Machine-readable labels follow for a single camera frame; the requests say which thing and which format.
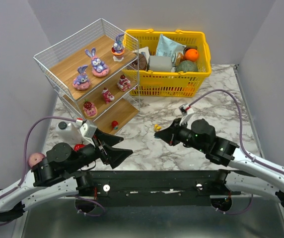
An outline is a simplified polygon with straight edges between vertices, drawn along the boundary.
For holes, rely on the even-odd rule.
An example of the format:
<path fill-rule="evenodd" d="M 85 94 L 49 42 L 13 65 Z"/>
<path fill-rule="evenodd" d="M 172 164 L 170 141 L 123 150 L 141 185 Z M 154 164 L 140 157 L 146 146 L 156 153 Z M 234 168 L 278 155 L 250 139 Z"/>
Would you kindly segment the red bear toy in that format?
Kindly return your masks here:
<path fill-rule="evenodd" d="M 115 97 L 110 93 L 110 91 L 106 87 L 104 87 L 102 90 L 102 97 L 106 104 L 113 102 L 115 99 Z"/>

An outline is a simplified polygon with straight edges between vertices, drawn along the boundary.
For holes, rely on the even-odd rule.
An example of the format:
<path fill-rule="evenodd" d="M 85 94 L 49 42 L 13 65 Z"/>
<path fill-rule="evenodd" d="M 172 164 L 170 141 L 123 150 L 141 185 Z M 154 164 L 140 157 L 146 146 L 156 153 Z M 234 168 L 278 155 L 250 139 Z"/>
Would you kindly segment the purple bunny donut toy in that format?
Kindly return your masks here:
<path fill-rule="evenodd" d="M 108 75 L 109 67 L 96 55 L 96 48 L 92 48 L 90 51 L 85 49 L 85 54 L 90 57 L 92 65 L 92 74 L 98 78 L 102 78 Z"/>

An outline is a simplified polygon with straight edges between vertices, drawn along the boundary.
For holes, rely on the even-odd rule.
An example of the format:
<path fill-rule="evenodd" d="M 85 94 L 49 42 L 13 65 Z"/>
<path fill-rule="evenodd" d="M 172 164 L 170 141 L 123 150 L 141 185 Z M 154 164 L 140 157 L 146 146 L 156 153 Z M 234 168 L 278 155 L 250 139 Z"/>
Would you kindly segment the small red apple toy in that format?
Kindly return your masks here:
<path fill-rule="evenodd" d="M 117 130 L 119 127 L 119 123 L 116 120 L 114 120 L 111 122 L 111 126 L 114 130 Z"/>

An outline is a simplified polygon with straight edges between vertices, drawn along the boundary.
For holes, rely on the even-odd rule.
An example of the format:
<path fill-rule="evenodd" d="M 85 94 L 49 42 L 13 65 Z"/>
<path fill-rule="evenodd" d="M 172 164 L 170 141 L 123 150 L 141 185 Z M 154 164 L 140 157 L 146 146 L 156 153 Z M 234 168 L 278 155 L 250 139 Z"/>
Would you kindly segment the red strawberry cake toy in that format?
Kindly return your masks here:
<path fill-rule="evenodd" d="M 124 74 L 122 74 L 117 83 L 117 86 L 121 91 L 125 92 L 131 88 L 131 81 Z"/>

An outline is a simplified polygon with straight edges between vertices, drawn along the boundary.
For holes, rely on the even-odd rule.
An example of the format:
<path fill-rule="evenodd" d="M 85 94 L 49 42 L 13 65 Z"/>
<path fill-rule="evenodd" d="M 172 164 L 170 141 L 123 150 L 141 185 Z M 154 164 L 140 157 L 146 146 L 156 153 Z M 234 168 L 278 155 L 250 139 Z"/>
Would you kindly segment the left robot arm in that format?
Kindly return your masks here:
<path fill-rule="evenodd" d="M 97 194 L 89 170 L 81 168 L 100 159 L 111 168 L 118 167 L 133 152 L 131 149 L 116 148 L 124 139 L 96 129 L 82 132 L 88 141 L 78 150 L 61 142 L 47 151 L 45 158 L 30 169 L 23 181 L 18 181 L 0 190 L 0 225 L 8 224 L 21 217 L 24 212 L 43 202 L 63 196 L 79 195 L 88 191 Z"/>

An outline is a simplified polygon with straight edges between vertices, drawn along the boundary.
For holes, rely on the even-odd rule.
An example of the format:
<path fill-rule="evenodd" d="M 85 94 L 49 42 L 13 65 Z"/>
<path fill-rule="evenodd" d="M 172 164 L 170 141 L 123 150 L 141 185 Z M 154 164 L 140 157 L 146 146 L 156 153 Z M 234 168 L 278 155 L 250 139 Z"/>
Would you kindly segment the small yellow minion toy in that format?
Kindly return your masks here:
<path fill-rule="evenodd" d="M 155 125 L 154 125 L 154 132 L 158 132 L 158 131 L 160 131 L 160 130 L 161 130 L 161 126 L 158 125 L 158 124 L 155 124 Z"/>

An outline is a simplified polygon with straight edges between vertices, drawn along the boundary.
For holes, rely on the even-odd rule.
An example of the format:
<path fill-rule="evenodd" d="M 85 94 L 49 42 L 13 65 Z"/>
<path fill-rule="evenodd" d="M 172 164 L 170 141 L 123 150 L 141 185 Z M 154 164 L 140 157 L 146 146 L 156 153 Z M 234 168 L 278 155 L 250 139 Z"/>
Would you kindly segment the purple pink donut toy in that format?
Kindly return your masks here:
<path fill-rule="evenodd" d="M 91 82 L 89 80 L 89 77 L 86 73 L 86 69 L 88 68 L 88 65 L 79 66 L 78 76 L 73 80 L 73 87 L 78 91 L 85 91 L 91 86 Z"/>

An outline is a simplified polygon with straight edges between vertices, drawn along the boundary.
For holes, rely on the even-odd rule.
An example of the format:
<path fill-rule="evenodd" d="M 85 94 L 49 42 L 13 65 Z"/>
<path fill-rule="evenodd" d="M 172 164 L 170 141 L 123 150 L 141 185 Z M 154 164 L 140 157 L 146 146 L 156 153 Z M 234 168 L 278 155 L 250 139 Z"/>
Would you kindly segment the pink strawberry donut toy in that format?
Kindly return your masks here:
<path fill-rule="evenodd" d="M 84 111 L 85 116 L 87 116 L 90 119 L 95 118 L 98 115 L 97 107 L 95 106 L 94 103 L 88 100 L 84 101 L 82 109 Z"/>

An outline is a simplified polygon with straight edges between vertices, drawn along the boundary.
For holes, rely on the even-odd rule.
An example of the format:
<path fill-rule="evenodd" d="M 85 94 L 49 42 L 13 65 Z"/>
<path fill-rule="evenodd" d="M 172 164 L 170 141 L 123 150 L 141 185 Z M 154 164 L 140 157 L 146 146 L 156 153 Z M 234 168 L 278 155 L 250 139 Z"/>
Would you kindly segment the purple bunny sundae toy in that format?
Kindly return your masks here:
<path fill-rule="evenodd" d="M 121 62 L 124 59 L 125 47 L 123 45 L 123 38 L 124 33 L 117 35 L 111 49 L 113 54 L 113 60 L 117 62 Z"/>

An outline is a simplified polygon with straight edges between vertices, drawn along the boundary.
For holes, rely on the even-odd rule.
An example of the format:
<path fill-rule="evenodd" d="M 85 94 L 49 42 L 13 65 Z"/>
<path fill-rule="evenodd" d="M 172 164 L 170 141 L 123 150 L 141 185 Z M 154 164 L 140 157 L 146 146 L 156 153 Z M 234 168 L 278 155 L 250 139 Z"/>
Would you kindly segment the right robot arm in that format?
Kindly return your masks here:
<path fill-rule="evenodd" d="M 270 198 L 284 208 L 284 167 L 245 152 L 242 146 L 216 135 L 215 128 L 204 119 L 192 122 L 191 127 L 173 123 L 154 136 L 170 146 L 183 143 L 205 154 L 217 165 L 230 167 L 224 178 L 224 186 L 230 191 L 242 191 Z"/>

